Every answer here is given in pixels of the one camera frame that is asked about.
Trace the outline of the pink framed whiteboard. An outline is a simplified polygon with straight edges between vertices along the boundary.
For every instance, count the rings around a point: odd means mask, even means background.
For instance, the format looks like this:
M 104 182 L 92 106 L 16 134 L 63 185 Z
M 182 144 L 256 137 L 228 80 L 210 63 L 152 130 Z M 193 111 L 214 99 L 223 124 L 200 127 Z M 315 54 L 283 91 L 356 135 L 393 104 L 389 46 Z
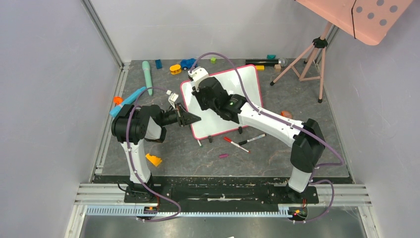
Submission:
M 262 106 L 262 96 L 260 90 L 260 82 L 258 78 L 258 72 L 254 65 L 245 65 L 237 68 L 247 95 L 250 100 L 257 106 Z M 237 73 L 233 70 L 226 70 L 218 73 L 211 74 L 219 80 L 223 88 L 229 94 L 244 95 L 240 86 L 239 78 Z M 195 96 L 192 95 L 193 82 L 190 80 L 183 81 L 180 85 L 182 97 L 184 100 L 185 107 L 188 112 L 199 116 L 200 121 L 191 124 L 193 136 L 195 139 L 206 139 L 208 136 L 220 135 L 226 132 L 237 130 L 239 124 L 232 121 L 223 120 L 214 111 L 201 110 L 198 101 Z

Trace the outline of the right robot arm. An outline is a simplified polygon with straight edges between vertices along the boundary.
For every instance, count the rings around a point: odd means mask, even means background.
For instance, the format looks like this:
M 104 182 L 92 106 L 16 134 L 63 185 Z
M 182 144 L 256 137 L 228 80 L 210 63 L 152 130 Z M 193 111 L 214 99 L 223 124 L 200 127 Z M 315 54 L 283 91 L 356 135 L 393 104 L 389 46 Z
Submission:
M 190 79 L 192 95 L 201 110 L 212 110 L 221 119 L 261 130 L 285 143 L 291 150 L 292 174 L 286 188 L 286 196 L 299 202 L 306 196 L 315 166 L 324 152 L 323 135 L 313 119 L 306 122 L 283 118 L 248 102 L 239 94 L 228 94 L 215 77 Z

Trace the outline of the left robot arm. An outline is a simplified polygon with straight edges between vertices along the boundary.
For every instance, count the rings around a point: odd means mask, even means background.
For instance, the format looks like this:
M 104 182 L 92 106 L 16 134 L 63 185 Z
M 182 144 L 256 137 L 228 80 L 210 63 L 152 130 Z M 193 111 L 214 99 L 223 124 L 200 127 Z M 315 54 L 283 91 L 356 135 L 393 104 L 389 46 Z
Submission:
M 158 105 L 122 106 L 112 121 L 111 133 L 123 147 L 129 165 L 128 195 L 137 195 L 144 202 L 152 201 L 156 195 L 144 142 L 162 143 L 167 125 L 184 127 L 200 120 L 199 116 L 186 111 L 180 103 L 166 111 Z

